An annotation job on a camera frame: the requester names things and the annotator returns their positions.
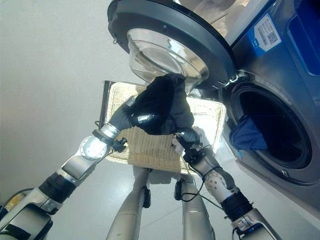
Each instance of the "appliance label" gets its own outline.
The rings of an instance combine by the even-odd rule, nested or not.
[[[268,13],[248,31],[247,36],[258,56],[281,43],[281,38]]]

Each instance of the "stacked washer dryer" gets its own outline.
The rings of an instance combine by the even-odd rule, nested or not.
[[[227,140],[250,116],[267,149],[234,150],[240,164],[320,219],[319,11],[312,0],[270,0],[231,46],[170,0],[113,1],[108,28],[139,77],[177,72],[217,94]]]

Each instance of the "black garment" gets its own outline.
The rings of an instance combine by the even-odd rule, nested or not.
[[[192,127],[194,117],[186,100],[185,79],[175,73],[158,76],[136,97],[133,117],[156,116],[139,128],[150,135],[169,135]]]

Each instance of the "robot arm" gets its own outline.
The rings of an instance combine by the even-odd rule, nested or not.
[[[114,148],[123,150],[126,140],[117,141],[119,133],[131,128],[130,109],[135,99],[130,97],[112,116],[109,123],[93,136],[85,138],[77,152],[43,184],[34,188],[0,221],[0,239],[41,240],[50,230],[54,215],[63,202]]]
[[[208,192],[219,202],[233,230],[242,239],[281,240],[241,193],[232,176],[219,165],[213,151],[199,144],[197,133],[182,132],[176,136],[185,149],[184,160],[202,177]]]

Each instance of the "blue cloth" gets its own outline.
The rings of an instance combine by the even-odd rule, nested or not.
[[[266,150],[268,148],[264,136],[247,115],[240,118],[238,125],[229,135],[230,144],[237,150]]]

